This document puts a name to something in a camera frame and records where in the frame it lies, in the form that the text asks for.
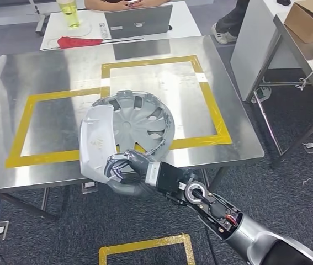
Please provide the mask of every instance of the gray carpet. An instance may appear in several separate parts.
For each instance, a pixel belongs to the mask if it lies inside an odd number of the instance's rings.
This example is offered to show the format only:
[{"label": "gray carpet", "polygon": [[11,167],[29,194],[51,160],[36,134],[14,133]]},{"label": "gray carpet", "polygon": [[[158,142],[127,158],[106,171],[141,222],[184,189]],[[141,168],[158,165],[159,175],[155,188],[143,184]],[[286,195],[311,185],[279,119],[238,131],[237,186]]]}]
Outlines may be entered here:
[{"label": "gray carpet", "polygon": [[[213,5],[190,9],[201,31],[209,34],[212,24],[231,10],[234,2],[216,0]],[[34,29],[34,24],[0,27],[0,55],[38,50],[41,39]],[[230,71],[233,45],[216,46]],[[286,77],[296,74],[286,72]],[[274,81],[280,75],[272,71],[267,80]],[[313,119],[313,90],[310,87],[303,92],[278,88],[264,104],[283,146],[291,143]],[[274,144],[256,106],[244,107],[265,157],[256,164],[231,168],[217,192],[258,222],[313,250],[313,155],[299,148],[280,167],[270,169],[268,164],[277,155]],[[208,171],[210,176],[215,172]],[[302,185],[308,178],[311,179]],[[40,206],[43,190],[14,195]],[[102,246],[189,234],[196,264],[213,264],[204,226],[194,212],[161,195],[123,197],[104,185],[100,186],[98,193],[81,195],[78,185],[56,187],[50,192],[48,211],[60,218],[48,222],[0,202],[0,220],[11,222],[7,239],[0,242],[0,253],[7,264],[97,264],[98,250]],[[217,237],[210,237],[219,264],[245,264]],[[108,264],[185,264],[185,254],[182,245],[174,245],[111,255]]]}]

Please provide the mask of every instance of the drink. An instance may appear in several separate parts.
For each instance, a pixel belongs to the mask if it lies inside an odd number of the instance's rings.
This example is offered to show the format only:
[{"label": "drink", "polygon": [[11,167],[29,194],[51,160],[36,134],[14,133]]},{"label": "drink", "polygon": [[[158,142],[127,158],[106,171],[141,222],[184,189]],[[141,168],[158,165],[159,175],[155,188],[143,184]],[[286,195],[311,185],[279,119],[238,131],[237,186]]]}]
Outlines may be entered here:
[{"label": "drink", "polygon": [[75,28],[79,26],[75,0],[57,0],[57,3],[66,18],[69,27]]}]

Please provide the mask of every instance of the gray laptop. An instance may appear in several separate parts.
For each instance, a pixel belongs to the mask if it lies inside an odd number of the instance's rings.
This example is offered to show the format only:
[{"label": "gray laptop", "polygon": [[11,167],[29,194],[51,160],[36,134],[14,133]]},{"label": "gray laptop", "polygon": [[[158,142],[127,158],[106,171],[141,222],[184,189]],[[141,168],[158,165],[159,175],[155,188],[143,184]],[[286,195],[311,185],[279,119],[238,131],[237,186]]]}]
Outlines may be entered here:
[{"label": "gray laptop", "polygon": [[165,33],[168,30],[172,5],[136,8],[105,13],[111,38],[128,38]]}]

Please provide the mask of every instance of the yellow tape square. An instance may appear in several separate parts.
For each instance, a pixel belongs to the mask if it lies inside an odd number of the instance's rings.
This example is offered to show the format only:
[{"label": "yellow tape square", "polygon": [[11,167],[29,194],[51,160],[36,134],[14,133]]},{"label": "yellow tape square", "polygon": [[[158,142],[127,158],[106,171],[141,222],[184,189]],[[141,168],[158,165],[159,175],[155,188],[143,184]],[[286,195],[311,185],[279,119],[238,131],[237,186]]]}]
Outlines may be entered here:
[{"label": "yellow tape square", "polygon": [[153,247],[169,246],[183,243],[187,258],[187,265],[195,265],[193,249],[191,247],[189,235],[183,234],[179,236],[163,237],[158,239],[145,240],[133,243],[127,243],[122,245],[101,247],[99,250],[99,265],[107,265],[107,255],[136,251],[146,250]]},{"label": "yellow tape square", "polygon": [[220,110],[216,104],[213,92],[207,82],[203,69],[201,69],[196,55],[183,56],[183,57],[170,57],[163,59],[152,59],[152,60],[141,60],[141,61],[130,61],[130,62],[115,62],[105,63],[101,66],[101,88],[81,89],[75,91],[58,91],[44,94],[33,94],[27,98],[26,104],[23,112],[20,123],[15,135],[11,149],[5,162],[5,166],[10,167],[21,167],[38,165],[44,163],[59,163],[67,161],[78,161],[79,160],[79,150],[61,151],[61,152],[51,152],[42,153],[38,155],[21,156],[21,152],[26,137],[26,133],[30,124],[30,119],[32,116],[35,105],[39,101],[69,98],[76,96],[84,96],[91,94],[101,94],[102,98],[109,96],[109,78],[111,69],[124,68],[124,67],[135,67],[144,65],[159,65],[165,63],[177,63],[177,62],[191,62],[195,73],[198,77],[199,85],[204,97],[209,113],[213,120],[213,123],[216,130],[216,135],[190,137],[185,139],[176,139],[171,143],[170,149],[182,149],[190,147],[201,147],[210,145],[225,145],[231,144],[232,140],[230,137],[226,125],[225,124]]}]

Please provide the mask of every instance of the robotic arm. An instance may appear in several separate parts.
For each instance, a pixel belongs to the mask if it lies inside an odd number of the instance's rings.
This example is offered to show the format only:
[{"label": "robotic arm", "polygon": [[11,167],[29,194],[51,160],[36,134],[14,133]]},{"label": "robotic arm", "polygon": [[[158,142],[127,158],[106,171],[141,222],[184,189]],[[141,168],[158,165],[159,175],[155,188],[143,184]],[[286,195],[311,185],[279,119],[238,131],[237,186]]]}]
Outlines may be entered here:
[{"label": "robotic arm", "polygon": [[[124,174],[127,167],[136,177]],[[225,199],[211,193],[192,171],[156,162],[134,150],[109,157],[105,175],[107,185],[120,194],[163,193],[187,206],[222,240],[251,265],[313,265],[313,251],[290,237],[271,232]]]}]

